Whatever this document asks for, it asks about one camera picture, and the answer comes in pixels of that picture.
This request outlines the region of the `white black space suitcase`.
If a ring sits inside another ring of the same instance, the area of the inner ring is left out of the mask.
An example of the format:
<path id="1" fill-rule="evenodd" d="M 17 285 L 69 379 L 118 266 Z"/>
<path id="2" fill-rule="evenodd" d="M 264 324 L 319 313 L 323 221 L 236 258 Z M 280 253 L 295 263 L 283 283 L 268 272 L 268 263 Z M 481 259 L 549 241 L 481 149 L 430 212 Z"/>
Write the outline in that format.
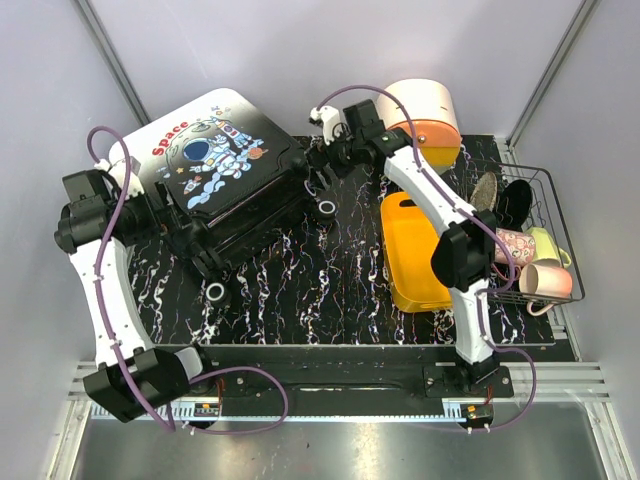
<path id="1" fill-rule="evenodd" d="M 172 253 L 206 281 L 215 305 L 230 297 L 224 275 L 311 216 L 330 224 L 337 204 L 308 193 L 305 149 L 238 92 L 215 89 L 126 135 L 108 154 L 140 162 L 149 196 L 157 184 L 192 219 L 188 250 Z"/>

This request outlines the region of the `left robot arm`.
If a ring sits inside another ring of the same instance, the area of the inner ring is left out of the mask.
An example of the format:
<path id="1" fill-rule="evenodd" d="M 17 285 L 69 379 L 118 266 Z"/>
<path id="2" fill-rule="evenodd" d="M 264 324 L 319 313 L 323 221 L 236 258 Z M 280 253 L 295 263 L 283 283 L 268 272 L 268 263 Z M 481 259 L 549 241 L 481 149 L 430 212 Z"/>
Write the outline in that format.
<path id="1" fill-rule="evenodd" d="M 123 423 L 154 415 L 189 392 L 208 394 L 216 372 L 197 346 L 169 352 L 154 346 L 139 316 L 128 276 L 129 250 L 163 228 L 148 195 L 129 195 L 101 170 L 64 177 L 69 202 L 54 240 L 75 268 L 86 295 L 96 372 L 86 394 Z"/>

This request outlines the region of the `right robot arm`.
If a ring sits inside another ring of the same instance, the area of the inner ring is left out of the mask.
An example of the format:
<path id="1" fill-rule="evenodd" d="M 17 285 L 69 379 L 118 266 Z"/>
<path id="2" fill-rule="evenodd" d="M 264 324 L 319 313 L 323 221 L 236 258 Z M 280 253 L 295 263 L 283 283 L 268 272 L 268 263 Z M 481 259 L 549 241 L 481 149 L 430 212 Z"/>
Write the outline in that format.
<path id="1" fill-rule="evenodd" d="M 489 338 L 487 291 L 495 259 L 496 219 L 457 195 L 422 160 L 412 127 L 389 128 L 371 100 L 337 110 L 324 105 L 309 114 L 323 142 L 309 153 L 316 167 L 344 176 L 360 164 L 379 165 L 409 195 L 434 227 L 438 243 L 431 257 L 436 278 L 448 288 L 456 326 L 457 390 L 476 396 L 486 389 L 499 360 Z"/>

